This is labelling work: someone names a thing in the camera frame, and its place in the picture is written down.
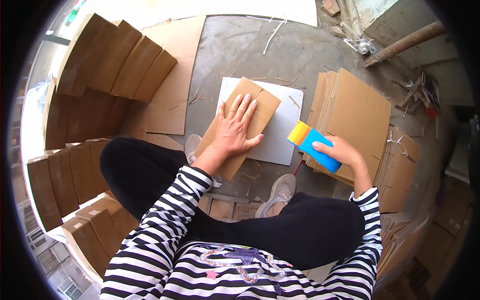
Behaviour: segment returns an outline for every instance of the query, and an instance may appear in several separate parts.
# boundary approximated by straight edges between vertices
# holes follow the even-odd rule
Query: gray sneaker
[[[278,201],[284,202],[287,204],[290,199],[292,199],[293,194],[295,194],[295,188],[297,187],[297,179],[292,174],[285,174],[278,178],[273,186],[272,192],[270,193],[270,199],[264,204],[262,204],[257,212],[255,213],[255,218],[266,218],[267,211],[277,203]]]
[[[197,158],[195,157],[195,151],[200,145],[202,138],[197,134],[192,134],[188,137],[185,143],[185,155],[187,156],[188,165],[191,166]]]

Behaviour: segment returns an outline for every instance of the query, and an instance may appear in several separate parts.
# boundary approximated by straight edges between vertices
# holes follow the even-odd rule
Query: left hand
[[[248,125],[257,107],[257,101],[254,100],[250,103],[250,100],[249,94],[246,94],[245,97],[238,95],[233,101],[226,118],[224,114],[225,102],[222,102],[218,107],[218,125],[215,139],[211,145],[226,157],[258,146],[264,137],[263,134],[259,134],[252,139],[246,139]]]

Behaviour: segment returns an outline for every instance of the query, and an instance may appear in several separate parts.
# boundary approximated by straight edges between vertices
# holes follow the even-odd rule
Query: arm
[[[332,142],[333,147],[320,143],[314,143],[313,147],[351,168],[354,192],[350,201],[357,204],[363,212],[365,231],[361,245],[354,251],[354,255],[339,261],[322,285],[339,298],[370,299],[382,253],[378,189],[372,187],[367,165],[357,150],[339,137],[326,138]]]
[[[211,176],[233,153],[247,151],[260,143],[263,135],[246,140],[248,124],[256,108],[250,96],[235,99],[224,116],[224,104],[218,110],[219,123],[214,142],[197,158],[192,167],[180,168],[175,181],[144,215],[142,222],[121,243],[105,272],[101,299],[160,298],[180,238],[185,236],[195,207],[212,185]]]

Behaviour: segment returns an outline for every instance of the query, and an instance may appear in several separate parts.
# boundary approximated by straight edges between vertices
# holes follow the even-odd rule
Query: black pants
[[[182,151],[116,137],[100,157],[100,168],[118,201],[138,220],[172,184],[187,163]],[[365,221],[345,200],[296,193],[278,216],[225,223],[196,208],[187,236],[265,250],[300,270],[351,256],[360,245]]]

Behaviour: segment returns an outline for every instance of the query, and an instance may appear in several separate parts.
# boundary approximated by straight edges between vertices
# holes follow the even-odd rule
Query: rusty metal pipe
[[[409,34],[408,36],[404,37],[396,41],[395,43],[391,44],[387,48],[383,49],[382,51],[375,54],[379,61],[384,61],[389,59],[390,57],[397,55],[400,52],[403,52],[413,46],[416,46],[420,43],[428,41],[436,36],[440,36],[445,34],[446,30],[444,26],[439,22],[433,22],[419,30],[415,31],[414,33]],[[365,68],[368,68],[376,63],[378,63],[377,59],[372,55],[365,60]]]

